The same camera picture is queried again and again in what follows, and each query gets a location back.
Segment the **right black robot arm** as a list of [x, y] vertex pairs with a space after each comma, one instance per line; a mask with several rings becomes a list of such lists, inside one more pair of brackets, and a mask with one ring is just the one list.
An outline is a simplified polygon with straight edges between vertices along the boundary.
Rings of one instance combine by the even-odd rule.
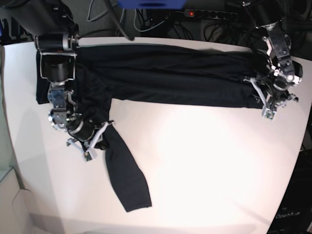
[[77, 110], [74, 91], [68, 84], [76, 78], [79, 40], [70, 9], [60, 0], [2, 0], [0, 6], [34, 38], [39, 76], [49, 82], [47, 98], [53, 105], [49, 122], [70, 135], [67, 146], [78, 149], [85, 161], [93, 160], [95, 148], [112, 122], [95, 124], [91, 116]]

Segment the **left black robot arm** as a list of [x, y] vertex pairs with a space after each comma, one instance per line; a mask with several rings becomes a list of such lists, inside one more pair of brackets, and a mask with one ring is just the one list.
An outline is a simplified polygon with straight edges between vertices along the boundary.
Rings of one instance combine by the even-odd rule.
[[243, 0], [242, 6], [255, 28], [267, 32], [262, 40], [267, 45], [264, 57], [268, 73], [261, 78], [247, 78], [246, 81], [251, 83], [263, 103], [262, 116], [274, 120], [279, 108], [292, 100], [298, 102], [298, 97], [289, 93], [288, 89], [300, 84], [303, 68], [291, 58], [291, 40], [280, 27], [283, 13], [279, 1]]

